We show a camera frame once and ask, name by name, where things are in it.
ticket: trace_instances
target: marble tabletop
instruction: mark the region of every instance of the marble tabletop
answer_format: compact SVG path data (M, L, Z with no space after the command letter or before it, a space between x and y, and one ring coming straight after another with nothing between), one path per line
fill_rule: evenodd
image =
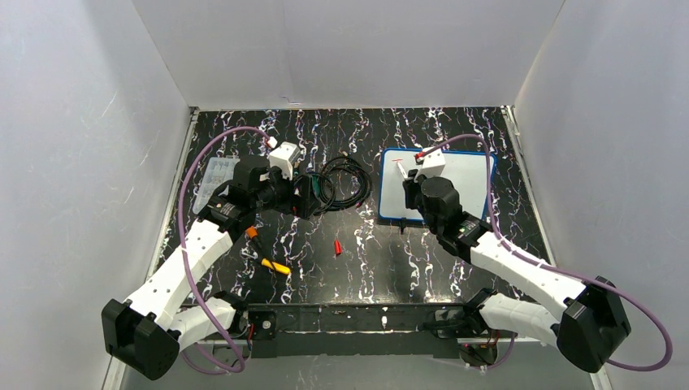
M414 108L363 110L246 110L201 112L186 159L186 170L208 141L235 126L255 126L278 141L298 144L301 169L319 169L345 151L357 159L374 183L370 198L356 209L326 213L310 220L274 211L261 213L256 227L275 260L292 269L274 275L258 265L245 240L237 242L201 278L205 297L222 290L249 303L396 304L464 302L483 287L512 297L522 294L493 274L445 253L422 227L404 233L377 220L380 163L386 148L422 148L448 137L483 135L497 157L492 207L501 231L515 244L547 258L527 188L499 107ZM210 157L265 155L254 134L236 133L218 143L193 177L185 196L187 228L191 205ZM455 150L479 151L475 141L453 145ZM160 263L179 244L176 202ZM333 241L342 245L335 256Z

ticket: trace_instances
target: clear plastic box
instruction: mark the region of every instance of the clear plastic box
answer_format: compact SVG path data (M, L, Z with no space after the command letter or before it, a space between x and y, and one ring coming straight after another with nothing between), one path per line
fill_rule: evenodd
M198 214L203 206L208 203L210 195L219 185L232 178L232 174L235 171L235 165L238 162L238 158L225 157L211 157L210 160L208 160L206 171L203 172L203 179L201 179L201 186L198 188L196 200L192 207L194 214Z

